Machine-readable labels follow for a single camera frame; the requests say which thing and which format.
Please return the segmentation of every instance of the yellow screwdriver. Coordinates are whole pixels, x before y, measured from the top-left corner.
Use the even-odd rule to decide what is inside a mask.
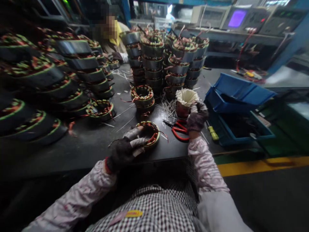
[[[207,122],[207,125],[208,125],[208,130],[210,132],[210,135],[212,136],[212,140],[214,140],[214,141],[219,140],[219,136],[217,135],[217,133],[215,132],[213,127],[209,125],[208,120],[206,120],[206,122]]]

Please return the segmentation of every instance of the glove finger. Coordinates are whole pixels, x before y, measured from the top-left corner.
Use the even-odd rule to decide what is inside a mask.
[[[109,59],[109,60],[111,60],[111,61],[113,60],[113,57],[114,57],[114,56],[113,56],[112,53],[108,53],[107,56],[108,56],[108,59]]]
[[[197,101],[196,104],[198,105],[200,111],[205,111],[205,110],[207,110],[207,107],[206,107],[206,105],[205,105],[203,102]]]
[[[145,148],[140,147],[140,148],[135,149],[132,154],[133,154],[133,157],[136,157],[144,152],[145,152]]]
[[[197,113],[198,112],[196,103],[191,104],[190,112],[191,113]]]
[[[147,139],[145,137],[134,139],[130,142],[132,148],[141,147],[147,144]]]
[[[132,130],[129,130],[127,133],[124,134],[124,137],[127,137],[130,141],[132,141],[133,139],[135,139],[139,134],[141,133],[141,131],[135,127]]]

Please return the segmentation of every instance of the yellow floor line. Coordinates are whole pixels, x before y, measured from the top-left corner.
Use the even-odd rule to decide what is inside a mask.
[[[303,166],[309,166],[309,156],[283,157],[249,162],[220,164],[218,165],[218,168],[221,175],[223,177],[227,177]]]

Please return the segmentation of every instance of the purple screen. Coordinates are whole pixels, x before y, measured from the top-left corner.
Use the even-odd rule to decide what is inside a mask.
[[[246,16],[247,11],[236,10],[234,11],[231,20],[229,21],[229,27],[239,27]]]

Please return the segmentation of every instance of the yellow tag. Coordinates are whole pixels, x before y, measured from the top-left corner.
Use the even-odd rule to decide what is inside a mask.
[[[137,218],[143,215],[142,211],[139,210],[130,210],[126,213],[126,218]]]

